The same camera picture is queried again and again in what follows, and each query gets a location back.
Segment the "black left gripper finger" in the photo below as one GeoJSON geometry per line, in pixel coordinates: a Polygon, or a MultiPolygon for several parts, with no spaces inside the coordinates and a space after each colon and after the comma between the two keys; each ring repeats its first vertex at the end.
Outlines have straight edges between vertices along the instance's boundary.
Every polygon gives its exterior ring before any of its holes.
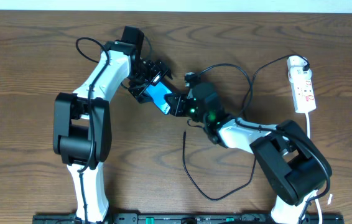
{"type": "Polygon", "coordinates": [[[161,60],[156,60],[154,62],[154,67],[153,67],[153,82],[160,82],[164,77],[168,77],[171,80],[173,79],[172,77],[172,71],[171,69],[161,60]]]}
{"type": "Polygon", "coordinates": [[[147,84],[132,85],[128,88],[128,91],[137,100],[138,103],[143,104],[152,101],[152,97],[149,93],[146,92],[147,88],[147,84]]]}

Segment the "blue screen smartphone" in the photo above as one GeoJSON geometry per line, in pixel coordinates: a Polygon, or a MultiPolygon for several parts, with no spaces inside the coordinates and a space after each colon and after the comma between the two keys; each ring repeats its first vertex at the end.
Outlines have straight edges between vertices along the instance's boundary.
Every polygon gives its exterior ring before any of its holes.
{"type": "Polygon", "coordinates": [[[152,98],[153,104],[155,104],[163,114],[169,114],[170,105],[166,102],[164,96],[171,94],[172,91],[166,85],[162,82],[158,83],[156,86],[149,85],[144,93],[152,98]]]}

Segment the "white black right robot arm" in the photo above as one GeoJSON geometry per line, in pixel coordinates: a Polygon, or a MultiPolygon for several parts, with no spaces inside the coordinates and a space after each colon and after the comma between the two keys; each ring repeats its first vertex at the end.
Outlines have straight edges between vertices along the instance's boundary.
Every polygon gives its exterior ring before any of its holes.
{"type": "Polygon", "coordinates": [[[227,113],[211,83],[189,94],[167,93],[170,114],[196,123],[213,144],[254,155],[277,195],[271,217],[276,223],[303,223],[311,203],[330,190],[330,164],[292,120],[265,125],[227,113]]]}

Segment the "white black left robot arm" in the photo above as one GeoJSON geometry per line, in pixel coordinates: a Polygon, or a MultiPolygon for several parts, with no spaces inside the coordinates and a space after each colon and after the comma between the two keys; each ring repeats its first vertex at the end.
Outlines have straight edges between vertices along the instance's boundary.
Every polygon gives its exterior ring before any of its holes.
{"type": "Polygon", "coordinates": [[[141,57],[143,31],[126,26],[121,39],[98,42],[100,59],[86,81],[72,93],[59,93],[55,99],[53,151],[71,173],[77,199],[76,223],[104,223],[109,201],[104,191],[103,163],[107,159],[112,130],[109,104],[125,79],[128,92],[139,103],[150,103],[163,114],[170,105],[170,93],[162,83],[171,76],[168,66],[141,57]]]}

